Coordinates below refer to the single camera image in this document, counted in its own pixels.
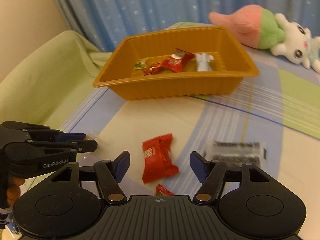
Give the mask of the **left hand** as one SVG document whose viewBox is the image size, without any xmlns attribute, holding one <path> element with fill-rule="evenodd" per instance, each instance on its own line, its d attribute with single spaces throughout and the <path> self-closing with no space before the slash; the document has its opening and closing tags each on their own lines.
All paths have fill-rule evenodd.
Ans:
<svg viewBox="0 0 320 240">
<path fill-rule="evenodd" d="M 20 197 L 21 195 L 20 186 L 22 186 L 24 183 L 25 183 L 24 178 L 16 178 L 16 177 L 11 178 L 11 184 L 7 189 L 7 203 L 10 206 L 13 206 L 16 200 Z"/>
</svg>

